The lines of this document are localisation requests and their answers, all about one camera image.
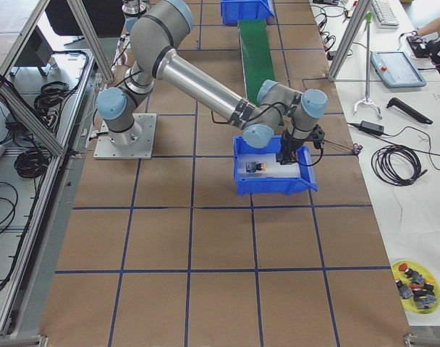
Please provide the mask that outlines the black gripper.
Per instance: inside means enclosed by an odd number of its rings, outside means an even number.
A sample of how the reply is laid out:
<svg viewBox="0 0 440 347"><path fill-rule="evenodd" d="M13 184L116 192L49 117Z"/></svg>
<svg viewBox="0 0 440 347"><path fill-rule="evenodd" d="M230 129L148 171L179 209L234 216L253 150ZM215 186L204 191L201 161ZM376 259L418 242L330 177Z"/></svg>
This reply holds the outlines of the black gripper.
<svg viewBox="0 0 440 347"><path fill-rule="evenodd" d="M296 151L306 142L305 139L295 138L289 132L283 132L281 150L276 154L276 161L280 165L292 165L297 162Z"/></svg>

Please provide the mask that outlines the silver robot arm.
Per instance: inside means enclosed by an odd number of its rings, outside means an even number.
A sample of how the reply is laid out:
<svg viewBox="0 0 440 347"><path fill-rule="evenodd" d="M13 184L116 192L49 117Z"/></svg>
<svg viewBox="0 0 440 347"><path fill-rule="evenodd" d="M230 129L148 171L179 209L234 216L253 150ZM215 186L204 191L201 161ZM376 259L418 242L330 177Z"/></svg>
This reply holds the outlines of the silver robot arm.
<svg viewBox="0 0 440 347"><path fill-rule="evenodd" d="M325 134L318 120L328 103L324 92L301 93L266 80L258 103L251 103L177 53L193 26L192 12L184 1L159 1L132 26L130 47L135 62L120 85L102 90L97 97L96 108L108 138L96 145L96 156L104 150L107 159L151 157L156 117L136 114L135 109L151 94L154 80L172 84L223 117L228 125L242 130L244 140L254 148L267 146L282 118L289 117L276 156L282 165L302 164L297 151L305 142L323 150Z"/></svg>
<svg viewBox="0 0 440 347"><path fill-rule="evenodd" d="M138 17L147 12L148 6L143 0L123 0L122 11L128 17Z"/></svg>

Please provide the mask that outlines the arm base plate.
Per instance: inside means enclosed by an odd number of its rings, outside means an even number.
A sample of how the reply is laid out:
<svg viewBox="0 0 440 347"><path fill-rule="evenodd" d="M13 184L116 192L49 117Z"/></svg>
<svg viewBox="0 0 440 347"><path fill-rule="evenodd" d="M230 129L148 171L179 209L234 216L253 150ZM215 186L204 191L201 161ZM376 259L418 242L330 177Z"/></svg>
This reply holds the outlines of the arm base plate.
<svg viewBox="0 0 440 347"><path fill-rule="evenodd" d="M130 130L110 132L103 121L97 139L94 158L99 160L143 159L150 160L156 131L156 113L134 113L135 122Z"/></svg>

